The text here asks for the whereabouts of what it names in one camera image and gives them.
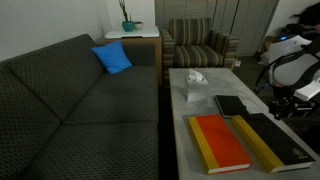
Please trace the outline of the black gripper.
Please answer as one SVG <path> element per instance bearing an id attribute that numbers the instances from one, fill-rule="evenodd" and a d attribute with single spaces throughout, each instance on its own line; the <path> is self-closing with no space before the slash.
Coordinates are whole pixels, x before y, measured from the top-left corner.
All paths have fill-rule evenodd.
<path id="1" fill-rule="evenodd" d="M 311 115 L 314 110 L 314 102 L 303 101 L 296 97 L 284 97 L 274 100 L 269 104 L 269 112 L 277 120 L 291 117 L 306 117 Z"/>

